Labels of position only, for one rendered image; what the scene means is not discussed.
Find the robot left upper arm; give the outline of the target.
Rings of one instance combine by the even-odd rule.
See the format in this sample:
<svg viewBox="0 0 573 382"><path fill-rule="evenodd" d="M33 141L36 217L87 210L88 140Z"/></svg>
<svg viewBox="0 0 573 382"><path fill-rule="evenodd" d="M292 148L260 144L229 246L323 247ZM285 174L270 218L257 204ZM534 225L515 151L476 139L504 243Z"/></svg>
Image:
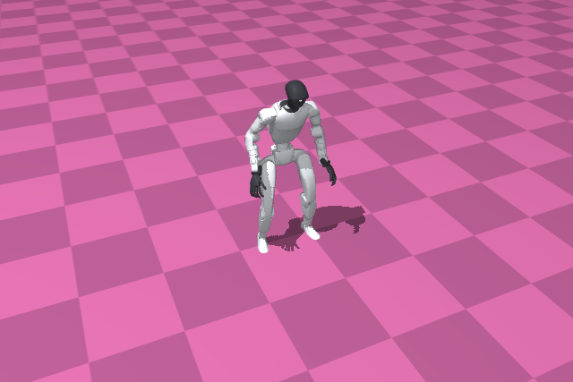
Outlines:
<svg viewBox="0 0 573 382"><path fill-rule="evenodd" d="M312 124L311 133L314 138L322 137L321 135L321 116L320 110L313 101L305 101L308 108L309 119Z"/></svg>

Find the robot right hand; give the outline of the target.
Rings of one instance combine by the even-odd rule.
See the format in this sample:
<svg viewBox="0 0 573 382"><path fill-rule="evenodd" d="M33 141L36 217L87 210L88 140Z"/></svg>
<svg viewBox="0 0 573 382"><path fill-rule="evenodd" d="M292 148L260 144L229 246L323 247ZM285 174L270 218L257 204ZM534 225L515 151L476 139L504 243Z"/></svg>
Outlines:
<svg viewBox="0 0 573 382"><path fill-rule="evenodd" d="M264 197L261 193L261 185L263 187L264 190L267 190L266 187L264 186L262 180L261 180L261 170L262 167L261 165L258 165L258 171L257 172L253 172L252 171L252 179L250 181L250 194L255 197L255 198L261 198L259 196L259 194ZM259 192L259 193L258 193ZM257 196L256 196L257 195Z"/></svg>

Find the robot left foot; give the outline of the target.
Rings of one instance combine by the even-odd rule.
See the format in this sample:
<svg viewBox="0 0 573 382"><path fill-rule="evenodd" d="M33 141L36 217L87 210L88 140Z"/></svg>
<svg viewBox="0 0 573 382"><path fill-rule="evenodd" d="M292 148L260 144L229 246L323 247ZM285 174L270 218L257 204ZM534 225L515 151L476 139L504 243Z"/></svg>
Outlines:
<svg viewBox="0 0 573 382"><path fill-rule="evenodd" d="M307 228L305 228L305 226L304 226L304 221L303 221L300 226L305 230L305 232L306 232L312 239L314 239L314 240L319 240L319 239L321 238L320 235L319 235L319 234L315 231L315 229L312 227L312 225L311 225L311 226L307 226Z"/></svg>

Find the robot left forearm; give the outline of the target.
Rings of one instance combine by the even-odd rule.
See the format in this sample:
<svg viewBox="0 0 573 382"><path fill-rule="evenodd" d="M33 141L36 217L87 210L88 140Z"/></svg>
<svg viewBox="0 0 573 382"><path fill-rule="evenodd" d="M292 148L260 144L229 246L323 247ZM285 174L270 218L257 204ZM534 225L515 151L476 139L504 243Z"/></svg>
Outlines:
<svg viewBox="0 0 573 382"><path fill-rule="evenodd" d="M319 156L319 163L321 164L320 160L321 158L325 158L326 161L328 162L328 157L327 157L327 150L326 150L326 144L325 144L325 135L324 135L324 130L321 127L321 135L322 137L317 137L314 142L316 143L316 149L317 149L317 155Z"/></svg>

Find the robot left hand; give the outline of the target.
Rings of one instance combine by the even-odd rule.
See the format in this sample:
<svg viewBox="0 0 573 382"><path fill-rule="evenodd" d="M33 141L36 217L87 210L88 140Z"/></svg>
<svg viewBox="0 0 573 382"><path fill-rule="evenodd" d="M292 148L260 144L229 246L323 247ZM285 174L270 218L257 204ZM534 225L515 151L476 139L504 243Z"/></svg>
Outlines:
<svg viewBox="0 0 573 382"><path fill-rule="evenodd" d="M326 167L326 168L327 168L327 170L328 170L328 172L329 172L329 177L330 177L330 178L329 178L329 181L330 181L330 182L333 181L332 184L331 184L331 186L333 186L333 185L336 183L337 178L336 178L336 174L335 174L335 172L334 172L334 169L333 169L333 167L332 167L331 164L330 164L330 161L328 160L328 162L327 162L325 158L321 158L320 162L321 162L321 164L322 164L323 167Z"/></svg>

